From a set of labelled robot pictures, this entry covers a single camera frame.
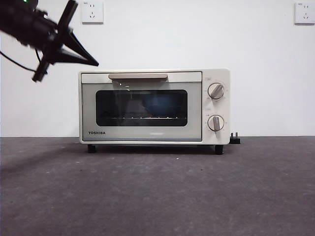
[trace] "wall socket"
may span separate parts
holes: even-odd
[[[315,2],[296,2],[294,8],[295,24],[315,24]]]
[[[103,2],[100,0],[83,0],[81,5],[81,20],[83,24],[102,24]]]

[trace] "oven window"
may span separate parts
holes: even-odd
[[[99,126],[185,126],[185,90],[100,90],[96,93]]]

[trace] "timer knob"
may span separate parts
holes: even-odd
[[[208,126],[212,131],[220,131],[223,129],[224,120],[220,116],[212,116],[208,120]]]
[[[219,99],[224,95],[224,87],[219,83],[211,84],[208,88],[208,94],[212,99]]]

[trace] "toshiba logo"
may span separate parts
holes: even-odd
[[[89,131],[89,134],[94,134],[94,135],[105,135],[106,133],[103,131]]]

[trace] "toaster oven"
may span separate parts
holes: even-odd
[[[215,145],[230,141],[227,69],[79,73],[80,142]]]

